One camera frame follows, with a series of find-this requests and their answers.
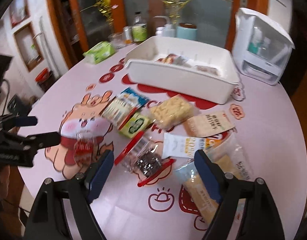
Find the white orange oats bar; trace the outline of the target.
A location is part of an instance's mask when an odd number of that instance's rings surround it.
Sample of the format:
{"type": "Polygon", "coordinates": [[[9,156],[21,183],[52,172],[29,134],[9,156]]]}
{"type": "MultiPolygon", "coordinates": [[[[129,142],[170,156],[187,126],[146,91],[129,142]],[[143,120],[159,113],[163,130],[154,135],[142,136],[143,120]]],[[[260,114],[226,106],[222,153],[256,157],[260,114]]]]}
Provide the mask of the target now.
{"type": "Polygon", "coordinates": [[[223,132],[207,138],[198,138],[165,133],[162,158],[175,157],[191,159],[198,150],[208,152],[210,148],[218,146],[227,135],[228,132],[223,132]]]}

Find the clear drinking glass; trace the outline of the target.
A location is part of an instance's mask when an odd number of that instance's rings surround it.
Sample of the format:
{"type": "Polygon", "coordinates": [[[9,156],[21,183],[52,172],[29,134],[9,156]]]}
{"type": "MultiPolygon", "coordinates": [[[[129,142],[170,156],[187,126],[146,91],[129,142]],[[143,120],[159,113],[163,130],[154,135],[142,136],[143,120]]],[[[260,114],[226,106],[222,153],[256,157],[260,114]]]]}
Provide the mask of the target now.
{"type": "Polygon", "coordinates": [[[113,33],[109,36],[109,41],[115,50],[125,47],[123,33],[113,33]]]}

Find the small metal can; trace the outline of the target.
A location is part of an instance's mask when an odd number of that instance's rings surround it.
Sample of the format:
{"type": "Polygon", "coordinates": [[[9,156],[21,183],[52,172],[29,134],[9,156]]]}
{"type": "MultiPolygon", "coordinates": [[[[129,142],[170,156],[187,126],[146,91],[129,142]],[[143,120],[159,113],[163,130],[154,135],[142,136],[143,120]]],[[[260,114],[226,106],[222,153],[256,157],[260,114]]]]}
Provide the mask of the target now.
{"type": "Polygon", "coordinates": [[[132,27],[126,26],[123,28],[123,39],[125,44],[131,44],[134,42],[133,36],[132,36],[132,27]]]}

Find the green label glass bottle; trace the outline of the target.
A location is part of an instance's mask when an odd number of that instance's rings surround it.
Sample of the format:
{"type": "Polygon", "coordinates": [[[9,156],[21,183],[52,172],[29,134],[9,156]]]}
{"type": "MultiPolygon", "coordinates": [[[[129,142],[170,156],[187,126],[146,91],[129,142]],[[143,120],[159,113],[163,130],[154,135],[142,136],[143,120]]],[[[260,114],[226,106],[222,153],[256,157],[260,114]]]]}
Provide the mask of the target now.
{"type": "Polygon", "coordinates": [[[148,37],[148,31],[147,31],[147,22],[142,17],[142,14],[140,11],[135,12],[135,18],[132,25],[132,36],[134,39],[134,42],[139,43],[143,42],[148,37]]]}

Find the beige cracker pack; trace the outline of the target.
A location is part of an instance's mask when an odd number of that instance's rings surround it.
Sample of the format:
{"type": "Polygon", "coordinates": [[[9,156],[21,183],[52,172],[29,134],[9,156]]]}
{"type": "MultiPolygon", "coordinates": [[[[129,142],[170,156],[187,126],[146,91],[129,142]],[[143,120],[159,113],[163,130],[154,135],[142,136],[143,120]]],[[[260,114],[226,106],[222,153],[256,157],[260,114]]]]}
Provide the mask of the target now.
{"type": "Polygon", "coordinates": [[[235,127],[225,111],[193,116],[186,120],[183,126],[187,135],[198,138],[211,137],[235,127]]]}

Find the small green snack pack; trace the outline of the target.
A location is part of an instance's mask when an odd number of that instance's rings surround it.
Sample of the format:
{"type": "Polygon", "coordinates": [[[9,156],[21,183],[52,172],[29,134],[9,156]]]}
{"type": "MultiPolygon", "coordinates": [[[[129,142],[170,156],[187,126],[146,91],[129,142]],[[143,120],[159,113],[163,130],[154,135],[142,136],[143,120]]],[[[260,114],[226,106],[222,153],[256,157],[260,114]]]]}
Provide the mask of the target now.
{"type": "Polygon", "coordinates": [[[150,119],[141,113],[135,113],[129,121],[119,130],[119,133],[132,139],[138,132],[145,131],[151,123],[150,119]]]}

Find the green tissue pack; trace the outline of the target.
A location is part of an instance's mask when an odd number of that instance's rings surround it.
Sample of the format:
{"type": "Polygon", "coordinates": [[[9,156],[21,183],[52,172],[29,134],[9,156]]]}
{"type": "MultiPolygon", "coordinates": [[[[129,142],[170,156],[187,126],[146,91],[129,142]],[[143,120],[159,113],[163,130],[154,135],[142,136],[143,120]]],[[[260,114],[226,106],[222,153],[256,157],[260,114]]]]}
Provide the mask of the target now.
{"type": "Polygon", "coordinates": [[[91,64],[98,64],[115,54],[115,49],[108,41],[102,41],[83,53],[86,61],[91,64]]]}

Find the pink cartoon table mat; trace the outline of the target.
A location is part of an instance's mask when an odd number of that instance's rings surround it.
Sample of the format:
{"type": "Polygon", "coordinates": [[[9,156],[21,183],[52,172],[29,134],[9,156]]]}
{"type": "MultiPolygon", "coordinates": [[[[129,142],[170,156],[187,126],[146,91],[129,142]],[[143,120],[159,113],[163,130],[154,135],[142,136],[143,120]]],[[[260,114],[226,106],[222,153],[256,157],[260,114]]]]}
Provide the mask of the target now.
{"type": "MultiPolygon", "coordinates": [[[[59,131],[61,144],[40,150],[32,168],[20,174],[32,196],[46,178],[54,181],[73,177],[83,168],[74,161],[77,133],[86,129],[99,141],[101,150],[120,155],[130,139],[100,116],[114,96],[132,88],[149,98],[143,111],[174,96],[174,92],[130,81],[122,64],[124,48],[97,65],[81,61],[62,76],[39,100],[32,115],[34,127],[21,135],[59,131]]],[[[294,239],[302,219],[307,196],[307,154],[296,111],[282,85],[270,86],[243,76],[224,105],[187,97],[200,114],[224,112],[234,124],[232,131],[209,137],[214,145],[211,159],[226,172],[250,179],[262,178],[277,206],[286,239],[294,239]]],[[[183,125],[168,131],[149,127],[141,142],[151,140],[157,154],[172,157],[174,163],[147,185],[138,186],[141,172],[129,172],[115,165],[92,211],[108,239],[201,239],[208,222],[185,190],[189,179],[180,174],[198,149],[198,139],[183,125]]]]}

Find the white dispenser box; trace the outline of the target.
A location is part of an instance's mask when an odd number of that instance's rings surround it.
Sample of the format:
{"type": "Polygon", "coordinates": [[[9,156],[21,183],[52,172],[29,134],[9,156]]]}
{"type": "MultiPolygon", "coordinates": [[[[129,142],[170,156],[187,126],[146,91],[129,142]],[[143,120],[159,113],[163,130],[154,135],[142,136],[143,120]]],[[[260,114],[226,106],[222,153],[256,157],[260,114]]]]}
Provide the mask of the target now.
{"type": "Polygon", "coordinates": [[[290,35],[279,23],[248,8],[238,9],[235,23],[232,56],[239,72],[276,85],[295,48],[290,35]]]}

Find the red edged nut pack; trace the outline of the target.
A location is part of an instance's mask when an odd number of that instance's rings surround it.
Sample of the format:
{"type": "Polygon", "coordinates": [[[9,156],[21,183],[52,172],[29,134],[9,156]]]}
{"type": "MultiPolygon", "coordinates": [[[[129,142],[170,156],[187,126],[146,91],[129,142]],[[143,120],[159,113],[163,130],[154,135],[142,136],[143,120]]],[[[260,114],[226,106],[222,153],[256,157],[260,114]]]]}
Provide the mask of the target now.
{"type": "Polygon", "coordinates": [[[175,159],[162,158],[158,153],[159,145],[154,142],[144,131],[138,132],[120,155],[114,164],[121,165],[125,169],[138,176],[138,187],[153,184],[164,171],[171,171],[175,159]]]}

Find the red candy pack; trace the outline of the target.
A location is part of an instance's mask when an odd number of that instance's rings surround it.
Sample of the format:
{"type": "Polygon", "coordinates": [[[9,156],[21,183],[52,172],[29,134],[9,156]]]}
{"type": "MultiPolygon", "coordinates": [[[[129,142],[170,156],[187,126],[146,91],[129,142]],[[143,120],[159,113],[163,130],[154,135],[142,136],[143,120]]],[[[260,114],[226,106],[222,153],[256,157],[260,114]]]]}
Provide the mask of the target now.
{"type": "Polygon", "coordinates": [[[99,144],[103,141],[102,135],[96,136],[93,132],[79,131],[74,144],[74,161],[80,166],[89,166],[97,160],[99,144]]]}

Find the blue white snack pack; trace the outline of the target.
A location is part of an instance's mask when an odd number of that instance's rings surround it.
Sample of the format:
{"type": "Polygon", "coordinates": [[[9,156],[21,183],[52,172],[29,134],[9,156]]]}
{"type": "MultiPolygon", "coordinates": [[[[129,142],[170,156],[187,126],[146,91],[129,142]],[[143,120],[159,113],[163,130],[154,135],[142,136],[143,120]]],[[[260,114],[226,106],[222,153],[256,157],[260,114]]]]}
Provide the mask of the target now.
{"type": "Polygon", "coordinates": [[[101,116],[117,129],[122,129],[130,118],[149,102],[149,98],[131,87],[115,96],[102,110],[101,116]]]}

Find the red white snack pack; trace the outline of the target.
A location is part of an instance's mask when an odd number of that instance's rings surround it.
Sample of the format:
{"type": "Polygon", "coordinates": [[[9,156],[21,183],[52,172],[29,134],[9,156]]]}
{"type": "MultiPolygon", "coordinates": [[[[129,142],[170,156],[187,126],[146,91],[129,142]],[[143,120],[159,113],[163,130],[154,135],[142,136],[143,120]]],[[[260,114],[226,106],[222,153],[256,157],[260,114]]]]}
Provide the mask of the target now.
{"type": "Polygon", "coordinates": [[[165,63],[165,64],[177,64],[178,59],[179,59],[179,55],[169,54],[166,57],[157,59],[156,62],[165,63]]]}

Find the white squeeze bottle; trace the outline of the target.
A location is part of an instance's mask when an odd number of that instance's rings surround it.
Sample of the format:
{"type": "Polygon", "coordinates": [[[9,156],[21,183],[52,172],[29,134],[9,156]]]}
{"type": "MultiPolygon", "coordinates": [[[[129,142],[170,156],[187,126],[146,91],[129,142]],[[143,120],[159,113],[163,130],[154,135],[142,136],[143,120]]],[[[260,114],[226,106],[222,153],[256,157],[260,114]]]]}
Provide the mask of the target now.
{"type": "Polygon", "coordinates": [[[170,19],[166,16],[155,16],[154,18],[160,18],[165,20],[165,25],[163,27],[156,28],[156,36],[163,37],[176,37],[176,29],[171,24],[170,19]]]}

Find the white plastic tray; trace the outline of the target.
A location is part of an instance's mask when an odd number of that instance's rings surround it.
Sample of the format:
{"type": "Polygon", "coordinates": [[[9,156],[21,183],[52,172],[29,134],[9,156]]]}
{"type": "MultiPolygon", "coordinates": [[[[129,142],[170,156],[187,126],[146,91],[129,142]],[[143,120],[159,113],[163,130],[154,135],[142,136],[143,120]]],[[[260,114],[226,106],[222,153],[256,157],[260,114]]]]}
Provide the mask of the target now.
{"type": "Polygon", "coordinates": [[[221,47],[174,37],[153,36],[129,51],[125,67],[130,81],[223,105],[239,84],[231,53],[221,47]],[[156,62],[169,54],[177,64],[156,62]],[[219,76],[200,72],[196,65],[217,68],[219,76]]]}

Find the clear wafer snack pack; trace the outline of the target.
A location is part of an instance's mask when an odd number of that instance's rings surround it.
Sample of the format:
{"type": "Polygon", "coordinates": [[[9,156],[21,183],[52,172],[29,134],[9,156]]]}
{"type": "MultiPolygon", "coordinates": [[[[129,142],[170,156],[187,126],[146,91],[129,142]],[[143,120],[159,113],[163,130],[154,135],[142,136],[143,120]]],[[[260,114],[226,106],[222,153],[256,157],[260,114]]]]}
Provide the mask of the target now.
{"type": "Polygon", "coordinates": [[[201,65],[196,65],[195,67],[200,72],[206,72],[210,75],[219,76],[219,72],[217,68],[210,67],[210,66],[201,66],[201,65]]]}

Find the light blue canister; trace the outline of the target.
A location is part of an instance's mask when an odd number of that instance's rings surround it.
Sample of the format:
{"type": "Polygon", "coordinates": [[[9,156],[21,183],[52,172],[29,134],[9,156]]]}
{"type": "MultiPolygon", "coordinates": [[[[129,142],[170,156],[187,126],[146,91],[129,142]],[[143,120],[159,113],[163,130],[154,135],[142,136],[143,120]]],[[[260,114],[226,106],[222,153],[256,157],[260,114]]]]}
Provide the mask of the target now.
{"type": "Polygon", "coordinates": [[[191,23],[179,23],[177,25],[176,37],[196,41],[197,26],[191,23]]]}

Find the puffed rice snack pack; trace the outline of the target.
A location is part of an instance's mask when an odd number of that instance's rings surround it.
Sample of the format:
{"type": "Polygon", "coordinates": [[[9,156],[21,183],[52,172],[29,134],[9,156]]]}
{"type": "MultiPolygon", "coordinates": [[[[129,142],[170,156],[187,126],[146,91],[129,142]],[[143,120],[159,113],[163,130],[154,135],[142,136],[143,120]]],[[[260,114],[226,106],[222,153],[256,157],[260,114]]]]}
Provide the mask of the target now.
{"type": "Polygon", "coordinates": [[[175,95],[149,109],[149,116],[154,124],[165,130],[181,124],[195,113],[196,108],[180,95],[175,95]]]}

